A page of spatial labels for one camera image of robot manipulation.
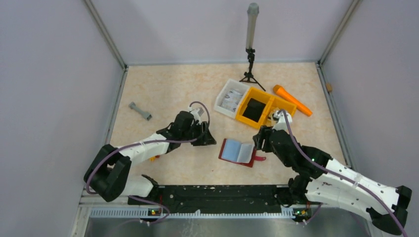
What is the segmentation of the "red card holder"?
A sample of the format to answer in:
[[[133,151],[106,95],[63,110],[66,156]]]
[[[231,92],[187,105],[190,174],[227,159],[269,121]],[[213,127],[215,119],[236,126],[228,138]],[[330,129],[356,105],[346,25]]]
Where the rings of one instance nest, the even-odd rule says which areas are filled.
[[[224,139],[218,159],[252,168],[255,161],[265,161],[266,157],[256,155],[256,149],[253,143],[242,143],[234,139]]]

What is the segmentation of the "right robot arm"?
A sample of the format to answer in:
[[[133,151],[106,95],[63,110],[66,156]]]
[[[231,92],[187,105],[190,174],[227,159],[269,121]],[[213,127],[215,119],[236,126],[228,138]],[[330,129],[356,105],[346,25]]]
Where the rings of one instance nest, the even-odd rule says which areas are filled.
[[[383,232],[407,236],[404,227],[410,188],[391,187],[365,177],[318,148],[300,145],[285,130],[262,126],[252,139],[257,150],[273,153],[297,173],[289,183],[294,199],[338,207],[365,218]]]

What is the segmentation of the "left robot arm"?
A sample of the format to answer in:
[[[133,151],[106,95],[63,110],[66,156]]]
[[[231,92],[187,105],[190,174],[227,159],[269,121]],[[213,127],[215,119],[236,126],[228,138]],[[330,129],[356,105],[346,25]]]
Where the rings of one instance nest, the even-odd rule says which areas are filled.
[[[179,112],[173,122],[148,138],[122,147],[102,146],[84,175],[86,191],[111,202],[123,193],[134,165],[170,153],[184,143],[215,145],[209,120],[201,119],[203,113],[203,108],[189,108]]]

